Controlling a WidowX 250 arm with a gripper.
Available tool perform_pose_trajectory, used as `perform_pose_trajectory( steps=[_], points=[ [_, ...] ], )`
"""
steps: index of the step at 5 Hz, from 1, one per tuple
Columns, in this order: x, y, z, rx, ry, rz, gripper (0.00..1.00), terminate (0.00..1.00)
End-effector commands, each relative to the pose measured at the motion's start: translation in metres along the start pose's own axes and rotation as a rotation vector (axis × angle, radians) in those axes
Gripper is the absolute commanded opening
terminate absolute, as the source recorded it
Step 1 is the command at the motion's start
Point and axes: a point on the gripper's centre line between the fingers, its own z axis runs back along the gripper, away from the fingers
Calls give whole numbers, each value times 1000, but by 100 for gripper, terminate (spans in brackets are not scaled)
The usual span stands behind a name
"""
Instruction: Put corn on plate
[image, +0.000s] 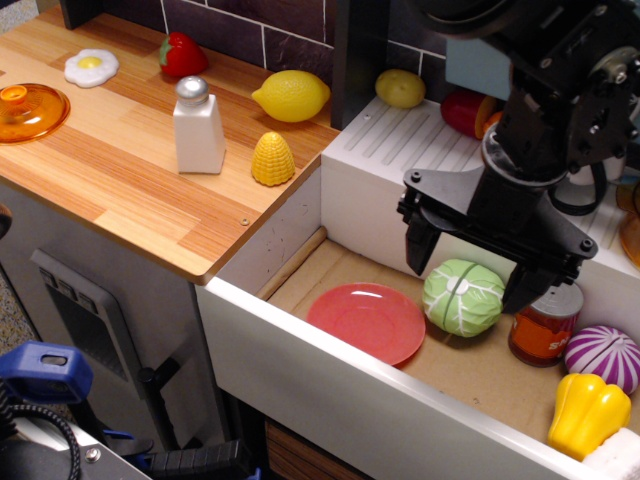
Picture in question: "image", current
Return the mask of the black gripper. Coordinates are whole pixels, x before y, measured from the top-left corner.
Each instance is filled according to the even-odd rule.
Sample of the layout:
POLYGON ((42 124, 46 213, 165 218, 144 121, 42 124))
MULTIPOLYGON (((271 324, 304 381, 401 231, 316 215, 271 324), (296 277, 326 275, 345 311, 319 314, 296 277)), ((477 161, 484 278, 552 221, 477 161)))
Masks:
POLYGON ((572 282, 596 241, 560 213, 547 197, 558 177, 520 175, 489 132, 483 163, 466 171, 410 169, 397 210, 407 225, 406 261, 422 275, 446 233, 514 263, 503 312, 518 313, 544 295, 552 282, 572 282))

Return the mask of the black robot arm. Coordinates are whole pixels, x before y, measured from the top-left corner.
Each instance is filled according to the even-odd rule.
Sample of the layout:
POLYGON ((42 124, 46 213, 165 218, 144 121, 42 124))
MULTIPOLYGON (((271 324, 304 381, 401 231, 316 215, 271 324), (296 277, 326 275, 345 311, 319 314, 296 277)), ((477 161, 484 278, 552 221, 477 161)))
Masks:
POLYGON ((442 234, 507 258, 515 269, 503 309, 514 314, 574 282, 596 255, 552 196, 570 174, 626 156, 638 131, 639 19, 631 1, 416 1, 448 38, 480 39, 511 62, 501 120, 482 141, 483 164, 464 172, 413 169, 398 210, 406 258, 422 273, 442 234))

